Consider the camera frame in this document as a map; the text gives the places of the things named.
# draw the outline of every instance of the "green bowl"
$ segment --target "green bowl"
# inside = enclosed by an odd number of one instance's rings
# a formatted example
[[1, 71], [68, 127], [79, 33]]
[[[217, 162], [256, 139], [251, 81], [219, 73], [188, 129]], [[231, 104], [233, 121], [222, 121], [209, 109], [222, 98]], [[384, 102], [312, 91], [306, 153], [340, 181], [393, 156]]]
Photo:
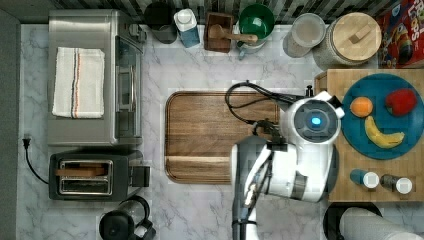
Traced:
[[274, 29], [274, 14], [262, 4], [247, 6], [240, 14], [239, 27], [242, 34], [255, 34], [265, 39]]

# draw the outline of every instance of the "orange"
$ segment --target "orange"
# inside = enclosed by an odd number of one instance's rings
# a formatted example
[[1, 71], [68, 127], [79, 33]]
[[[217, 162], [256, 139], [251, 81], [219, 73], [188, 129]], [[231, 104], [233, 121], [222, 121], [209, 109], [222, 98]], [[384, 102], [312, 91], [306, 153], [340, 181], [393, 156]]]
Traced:
[[372, 112], [372, 102], [366, 97], [357, 97], [350, 104], [350, 111], [357, 117], [366, 117]]

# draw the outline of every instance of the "wooden cutting board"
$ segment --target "wooden cutting board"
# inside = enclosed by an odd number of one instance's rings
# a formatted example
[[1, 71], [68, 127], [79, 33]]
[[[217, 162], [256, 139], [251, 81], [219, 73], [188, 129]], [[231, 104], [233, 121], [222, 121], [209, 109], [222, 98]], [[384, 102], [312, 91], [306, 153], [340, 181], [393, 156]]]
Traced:
[[[166, 104], [165, 169], [178, 183], [230, 183], [232, 146], [252, 134], [252, 126], [235, 118], [225, 92], [177, 92]], [[264, 96], [235, 92], [233, 105]], [[279, 107], [266, 100], [234, 110], [245, 119], [277, 123]]]
[[[414, 86], [421, 97], [424, 96], [424, 70], [420, 69], [330, 69], [316, 77], [315, 93], [326, 90], [343, 101], [343, 97], [354, 83], [376, 73], [389, 73], [399, 76]], [[336, 186], [328, 199], [330, 202], [424, 201], [423, 137], [409, 152], [391, 160], [376, 160], [362, 155], [347, 142], [343, 132], [336, 140], [336, 147], [340, 158], [339, 174]], [[407, 195], [402, 195], [391, 192], [381, 185], [373, 190], [368, 190], [350, 180], [350, 172], [355, 168], [373, 171], [379, 177], [384, 174], [408, 177], [413, 183], [412, 191]]]

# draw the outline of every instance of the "toaster oven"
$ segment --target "toaster oven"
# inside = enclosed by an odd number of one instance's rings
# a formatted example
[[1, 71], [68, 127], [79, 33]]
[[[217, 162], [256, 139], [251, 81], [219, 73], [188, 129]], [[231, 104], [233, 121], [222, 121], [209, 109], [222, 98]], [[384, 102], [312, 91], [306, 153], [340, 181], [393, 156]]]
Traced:
[[[48, 144], [141, 144], [141, 57], [145, 33], [118, 10], [53, 10], [49, 16]], [[58, 47], [100, 49], [104, 55], [101, 118], [52, 114]]]

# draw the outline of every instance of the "salt shaker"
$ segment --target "salt shaker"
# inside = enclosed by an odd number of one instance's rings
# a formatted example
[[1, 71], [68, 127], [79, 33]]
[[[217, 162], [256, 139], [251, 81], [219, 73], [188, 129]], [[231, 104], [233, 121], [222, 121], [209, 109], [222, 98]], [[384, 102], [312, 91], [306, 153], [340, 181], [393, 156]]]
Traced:
[[381, 185], [391, 191], [396, 190], [401, 194], [408, 194], [412, 190], [411, 180], [389, 174], [385, 174], [381, 177]]
[[367, 188], [378, 186], [378, 175], [374, 172], [367, 172], [362, 169], [354, 169], [350, 172], [350, 180], [356, 184], [364, 185]]
[[183, 9], [174, 15], [181, 41], [186, 48], [200, 43], [197, 21], [191, 9]]

